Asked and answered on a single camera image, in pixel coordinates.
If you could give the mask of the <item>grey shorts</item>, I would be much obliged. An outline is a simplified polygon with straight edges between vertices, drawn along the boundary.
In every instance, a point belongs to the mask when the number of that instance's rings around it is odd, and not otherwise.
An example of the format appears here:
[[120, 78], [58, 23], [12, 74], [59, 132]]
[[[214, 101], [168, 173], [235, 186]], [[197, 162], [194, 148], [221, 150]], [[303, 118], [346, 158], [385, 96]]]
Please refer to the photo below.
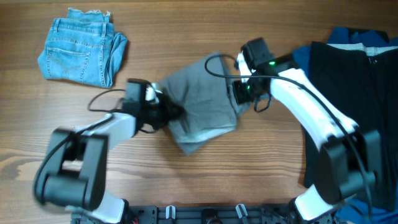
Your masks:
[[159, 81], [163, 93], [185, 109], [183, 116], [169, 122], [168, 128], [186, 155], [210, 139], [234, 131], [238, 118], [251, 107], [250, 103], [237, 104], [232, 79], [214, 77], [206, 69], [230, 74], [219, 53], [213, 52]]

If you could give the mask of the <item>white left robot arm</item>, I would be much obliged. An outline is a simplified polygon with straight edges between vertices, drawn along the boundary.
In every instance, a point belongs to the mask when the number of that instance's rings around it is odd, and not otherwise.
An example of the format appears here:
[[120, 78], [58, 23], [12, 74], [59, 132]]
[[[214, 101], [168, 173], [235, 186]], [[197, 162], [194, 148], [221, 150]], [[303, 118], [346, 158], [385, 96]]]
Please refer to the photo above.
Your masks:
[[35, 174], [35, 201], [68, 209], [72, 223], [138, 223], [128, 201], [106, 191], [108, 152], [143, 132], [144, 125], [156, 132], [185, 112], [147, 80], [130, 78], [123, 92], [103, 119], [76, 129], [55, 129]]

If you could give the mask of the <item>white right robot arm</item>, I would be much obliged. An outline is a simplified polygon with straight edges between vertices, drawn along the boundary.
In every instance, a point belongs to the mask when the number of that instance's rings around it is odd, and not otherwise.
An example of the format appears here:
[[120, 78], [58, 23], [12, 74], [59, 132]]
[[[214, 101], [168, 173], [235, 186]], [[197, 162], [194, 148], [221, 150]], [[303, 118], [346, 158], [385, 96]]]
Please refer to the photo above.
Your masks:
[[291, 223], [313, 223], [372, 191], [382, 182], [381, 141], [376, 130], [362, 133], [353, 119], [334, 107], [308, 80], [292, 55], [270, 59], [263, 38], [241, 47], [233, 83], [237, 103], [257, 103], [268, 94], [285, 105], [309, 134], [319, 153], [313, 184], [289, 204]]

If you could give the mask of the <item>black garment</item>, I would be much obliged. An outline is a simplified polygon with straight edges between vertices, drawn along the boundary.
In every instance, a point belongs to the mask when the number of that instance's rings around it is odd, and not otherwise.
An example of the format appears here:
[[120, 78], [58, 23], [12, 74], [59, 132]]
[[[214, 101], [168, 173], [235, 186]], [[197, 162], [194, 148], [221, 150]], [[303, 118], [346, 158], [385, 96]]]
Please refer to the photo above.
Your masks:
[[373, 192], [373, 205], [389, 212], [397, 188], [397, 50], [371, 55], [313, 42], [308, 79], [338, 110], [357, 122], [362, 132], [381, 135], [383, 183]]

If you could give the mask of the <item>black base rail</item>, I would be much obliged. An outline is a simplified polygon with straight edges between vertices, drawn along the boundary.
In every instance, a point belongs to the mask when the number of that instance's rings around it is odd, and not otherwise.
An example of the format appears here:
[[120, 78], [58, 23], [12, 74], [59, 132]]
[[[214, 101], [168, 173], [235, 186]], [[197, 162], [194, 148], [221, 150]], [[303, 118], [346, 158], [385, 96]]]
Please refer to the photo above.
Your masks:
[[131, 206], [121, 223], [133, 224], [206, 224], [206, 223], [301, 223], [287, 204], [246, 206], [244, 212], [235, 207], [156, 207]]

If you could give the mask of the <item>teal blue garment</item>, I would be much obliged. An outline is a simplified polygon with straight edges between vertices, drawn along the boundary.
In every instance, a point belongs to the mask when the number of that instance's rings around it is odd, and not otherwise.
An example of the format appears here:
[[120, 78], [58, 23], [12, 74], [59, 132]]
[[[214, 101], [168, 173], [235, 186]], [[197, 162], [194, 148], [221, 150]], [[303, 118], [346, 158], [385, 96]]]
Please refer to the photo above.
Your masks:
[[397, 39], [383, 31], [336, 27], [327, 43], [293, 52], [313, 86], [362, 132], [382, 141], [383, 184], [373, 221], [397, 223]]

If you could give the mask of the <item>light blue denim jeans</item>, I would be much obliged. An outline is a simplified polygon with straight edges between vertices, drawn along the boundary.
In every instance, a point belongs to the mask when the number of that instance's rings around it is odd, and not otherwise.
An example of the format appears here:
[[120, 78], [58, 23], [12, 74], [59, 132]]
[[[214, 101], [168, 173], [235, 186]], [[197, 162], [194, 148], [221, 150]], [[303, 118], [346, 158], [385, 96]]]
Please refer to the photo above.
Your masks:
[[69, 80], [111, 88], [128, 39], [114, 30], [111, 13], [70, 7], [53, 20], [37, 61], [47, 80]]

